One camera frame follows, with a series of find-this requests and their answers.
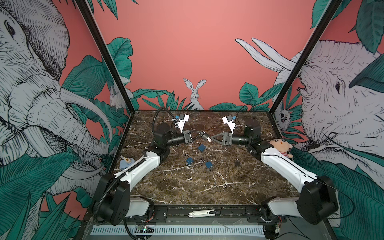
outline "wallpaper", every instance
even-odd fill
[[[0,18],[0,239],[71,239],[130,113],[73,2],[0,1]]]
[[[110,51],[135,109],[268,111],[315,1],[88,3],[107,43],[127,40],[130,55]]]
[[[345,0],[338,13],[275,118],[293,160],[340,190],[338,239],[384,239],[384,2]]]

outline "marble tabletop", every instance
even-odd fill
[[[151,124],[155,111],[136,111],[121,155],[139,159],[144,148],[151,142]],[[210,136],[229,132],[222,117],[235,116],[236,112],[173,112],[188,114],[184,129],[204,130]],[[253,113],[238,114],[237,130],[242,132],[244,120],[253,118]],[[276,134],[266,113],[255,113],[262,126],[262,138],[272,140]],[[171,117],[160,112],[156,124],[167,122]],[[198,146],[207,148],[201,152]],[[194,163],[186,165],[191,157]],[[205,162],[211,161],[208,169]],[[119,161],[114,172],[119,171]],[[168,158],[147,174],[132,190],[131,196],[144,196],[155,204],[260,204],[269,197],[296,197],[296,189],[273,168],[252,157],[244,146],[222,146],[198,138],[189,145],[170,147]]]

